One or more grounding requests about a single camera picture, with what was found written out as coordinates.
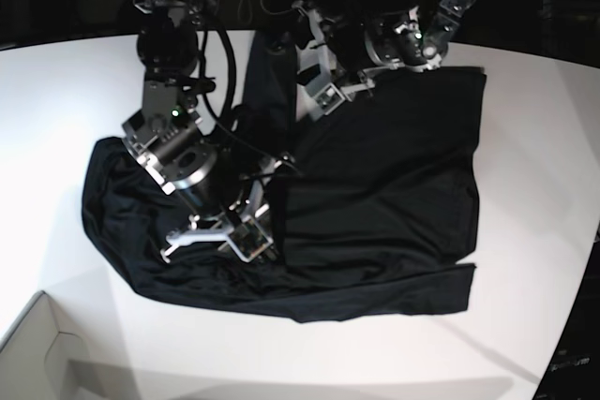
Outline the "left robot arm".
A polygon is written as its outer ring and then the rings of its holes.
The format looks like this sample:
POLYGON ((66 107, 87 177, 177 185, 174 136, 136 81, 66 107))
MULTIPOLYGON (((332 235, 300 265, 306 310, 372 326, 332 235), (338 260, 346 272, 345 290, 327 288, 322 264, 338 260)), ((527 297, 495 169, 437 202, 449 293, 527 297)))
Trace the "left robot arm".
POLYGON ((449 43, 476 0, 299 0, 308 35, 297 83, 328 114, 384 72, 423 73, 442 65, 449 43))

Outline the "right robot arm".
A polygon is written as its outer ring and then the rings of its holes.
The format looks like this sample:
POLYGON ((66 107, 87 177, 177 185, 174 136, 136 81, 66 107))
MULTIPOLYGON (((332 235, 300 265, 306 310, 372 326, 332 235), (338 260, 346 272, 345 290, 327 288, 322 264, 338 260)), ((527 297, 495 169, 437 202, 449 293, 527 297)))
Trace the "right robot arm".
POLYGON ((237 65, 216 0, 133 0, 145 17, 137 38, 144 67, 142 105, 122 128, 128 153, 166 195, 188 208, 187 223, 169 232, 160 256, 195 244, 213 244, 244 263, 276 259, 266 186, 292 169, 292 158, 248 141, 233 110, 237 65), (227 85, 215 124, 202 132, 200 106, 216 82, 206 73, 206 44, 215 31, 225 53, 227 85))

